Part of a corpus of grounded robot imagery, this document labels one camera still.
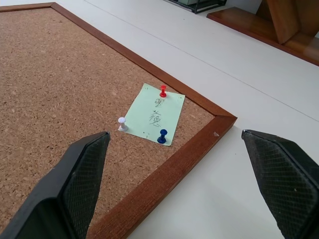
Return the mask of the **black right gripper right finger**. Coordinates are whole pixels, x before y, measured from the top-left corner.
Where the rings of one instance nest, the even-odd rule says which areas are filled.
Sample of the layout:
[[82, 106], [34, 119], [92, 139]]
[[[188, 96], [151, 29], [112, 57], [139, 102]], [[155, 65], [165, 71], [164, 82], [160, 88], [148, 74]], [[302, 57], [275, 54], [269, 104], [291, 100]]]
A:
[[295, 142], [242, 131], [256, 181], [286, 239], [319, 237], [319, 166]]

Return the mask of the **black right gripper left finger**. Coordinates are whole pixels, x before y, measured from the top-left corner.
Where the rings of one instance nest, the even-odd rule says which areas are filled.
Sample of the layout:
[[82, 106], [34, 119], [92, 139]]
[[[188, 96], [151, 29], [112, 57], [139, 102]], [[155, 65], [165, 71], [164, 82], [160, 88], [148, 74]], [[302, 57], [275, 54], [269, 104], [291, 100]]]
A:
[[2, 239], [84, 239], [100, 192], [110, 135], [72, 143], [6, 226]]

